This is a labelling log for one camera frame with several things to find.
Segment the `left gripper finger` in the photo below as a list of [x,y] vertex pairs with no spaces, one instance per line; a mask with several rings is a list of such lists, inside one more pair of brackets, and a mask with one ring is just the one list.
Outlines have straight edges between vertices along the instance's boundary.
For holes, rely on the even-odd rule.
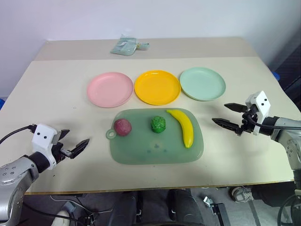
[[81,152],[84,151],[84,149],[86,148],[86,146],[88,145],[90,139],[86,139],[86,140],[82,140],[81,142],[79,142],[74,149],[71,150],[71,155],[70,158],[74,159],[75,157],[77,157]]
[[69,129],[62,129],[60,132],[59,132],[59,136],[58,136],[58,141],[60,141],[61,139],[63,139],[68,133],[70,132]]

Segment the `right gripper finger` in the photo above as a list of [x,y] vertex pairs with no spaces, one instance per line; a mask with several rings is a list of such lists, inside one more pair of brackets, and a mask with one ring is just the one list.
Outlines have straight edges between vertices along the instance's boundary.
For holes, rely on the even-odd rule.
[[224,104],[225,107],[227,107],[228,109],[238,112],[238,113],[245,113],[246,112],[246,106],[245,105],[241,105],[241,104],[237,104],[237,103],[227,103]]
[[228,129],[234,132],[237,132],[239,130],[239,126],[230,122],[229,120],[222,118],[212,118],[212,121],[224,129]]

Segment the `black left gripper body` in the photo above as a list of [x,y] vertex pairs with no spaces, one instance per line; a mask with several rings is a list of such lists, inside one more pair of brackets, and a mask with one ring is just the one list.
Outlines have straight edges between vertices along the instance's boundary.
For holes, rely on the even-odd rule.
[[56,163],[60,163],[66,157],[67,158],[71,157],[71,151],[65,149],[63,147],[63,143],[60,143],[60,142],[58,142],[56,145],[52,146],[51,153],[52,153]]

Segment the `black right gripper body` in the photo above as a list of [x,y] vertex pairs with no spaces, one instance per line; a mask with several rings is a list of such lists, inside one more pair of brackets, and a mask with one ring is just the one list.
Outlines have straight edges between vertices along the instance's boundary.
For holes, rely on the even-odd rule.
[[257,122],[257,107],[255,105],[247,108],[245,105],[238,105],[238,111],[243,113],[242,125],[236,130],[236,134],[241,136],[243,132],[252,133],[255,125],[251,120]]

